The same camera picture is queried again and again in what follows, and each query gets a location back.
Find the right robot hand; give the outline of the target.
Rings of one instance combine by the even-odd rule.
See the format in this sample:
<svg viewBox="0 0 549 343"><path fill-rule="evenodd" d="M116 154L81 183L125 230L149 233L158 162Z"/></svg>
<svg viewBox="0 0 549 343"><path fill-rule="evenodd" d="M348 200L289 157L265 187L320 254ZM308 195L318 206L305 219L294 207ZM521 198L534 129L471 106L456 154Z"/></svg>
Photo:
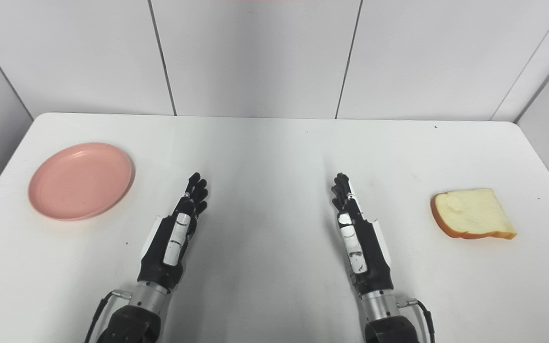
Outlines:
<svg viewBox="0 0 549 343"><path fill-rule="evenodd" d="M374 229L360 208L349 177L338 173L331 187L338 230L351 268L351 281L359 295L393 290L391 269Z"/></svg>

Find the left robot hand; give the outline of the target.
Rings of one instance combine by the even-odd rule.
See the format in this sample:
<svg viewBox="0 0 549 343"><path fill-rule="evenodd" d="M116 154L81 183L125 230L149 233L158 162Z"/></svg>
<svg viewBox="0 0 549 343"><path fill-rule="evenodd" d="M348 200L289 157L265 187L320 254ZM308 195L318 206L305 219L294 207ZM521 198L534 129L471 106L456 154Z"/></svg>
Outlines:
<svg viewBox="0 0 549 343"><path fill-rule="evenodd" d="M207 181L198 172L192 174L172 214L161 220L141 260L138 282L156 284L168 292L180 282L183 257L208 206L207 196Z"/></svg>

